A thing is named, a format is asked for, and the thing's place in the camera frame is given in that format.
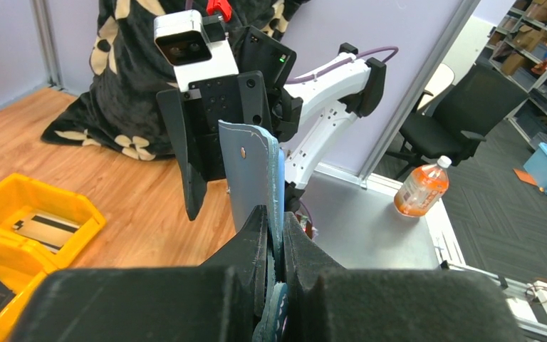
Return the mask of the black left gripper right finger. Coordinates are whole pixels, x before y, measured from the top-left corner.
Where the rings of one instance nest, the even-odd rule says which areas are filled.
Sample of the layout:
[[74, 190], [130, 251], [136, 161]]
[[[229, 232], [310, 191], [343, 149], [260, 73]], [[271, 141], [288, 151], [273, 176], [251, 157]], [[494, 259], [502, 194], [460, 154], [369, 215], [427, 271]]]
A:
[[289, 341], [523, 341], [499, 287], [464, 271], [346, 269], [284, 216]]

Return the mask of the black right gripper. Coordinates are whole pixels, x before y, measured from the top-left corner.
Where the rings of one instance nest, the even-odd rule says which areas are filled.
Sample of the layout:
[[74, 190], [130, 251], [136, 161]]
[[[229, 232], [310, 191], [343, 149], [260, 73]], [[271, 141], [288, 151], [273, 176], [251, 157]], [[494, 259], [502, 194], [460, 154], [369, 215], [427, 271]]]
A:
[[303, 99], [284, 83], [296, 53], [253, 26], [244, 29], [235, 57], [239, 73], [190, 84], [189, 91], [156, 95], [177, 160], [189, 220], [197, 218], [207, 182], [226, 177], [219, 120], [253, 124], [286, 142], [297, 130]]

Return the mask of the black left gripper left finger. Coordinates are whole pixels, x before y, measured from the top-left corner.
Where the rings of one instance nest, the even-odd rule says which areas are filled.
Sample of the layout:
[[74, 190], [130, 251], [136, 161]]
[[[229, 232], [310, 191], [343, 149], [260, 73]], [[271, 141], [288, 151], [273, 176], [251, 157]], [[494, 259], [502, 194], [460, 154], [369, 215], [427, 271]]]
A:
[[49, 275], [12, 341], [256, 341], [266, 297], [268, 215], [199, 266], [66, 269]]

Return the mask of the blue leather card holder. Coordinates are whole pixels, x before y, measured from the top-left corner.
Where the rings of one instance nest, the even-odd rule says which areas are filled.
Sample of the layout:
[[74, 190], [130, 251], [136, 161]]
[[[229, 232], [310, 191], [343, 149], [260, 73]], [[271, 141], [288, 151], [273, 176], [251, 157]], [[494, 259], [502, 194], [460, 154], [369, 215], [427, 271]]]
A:
[[219, 121], [219, 137], [235, 224], [257, 206], [264, 209], [265, 294], [254, 341], [282, 341], [288, 316], [288, 286], [283, 268], [283, 155], [278, 140], [263, 127]]

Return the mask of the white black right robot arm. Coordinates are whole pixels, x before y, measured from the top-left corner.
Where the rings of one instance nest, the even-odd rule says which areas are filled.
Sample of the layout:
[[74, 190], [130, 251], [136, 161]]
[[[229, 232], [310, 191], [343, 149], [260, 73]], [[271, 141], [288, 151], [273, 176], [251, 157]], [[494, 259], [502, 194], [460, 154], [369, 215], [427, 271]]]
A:
[[229, 177], [220, 145], [220, 120], [254, 124], [280, 142], [309, 118], [312, 128], [286, 158], [284, 206], [295, 212], [327, 149], [382, 99], [386, 66], [348, 43], [329, 63], [288, 77], [296, 53], [254, 27], [246, 28], [238, 53], [222, 33], [157, 29], [155, 42], [172, 65], [175, 90], [157, 103], [181, 170], [187, 216], [195, 219], [207, 183]]

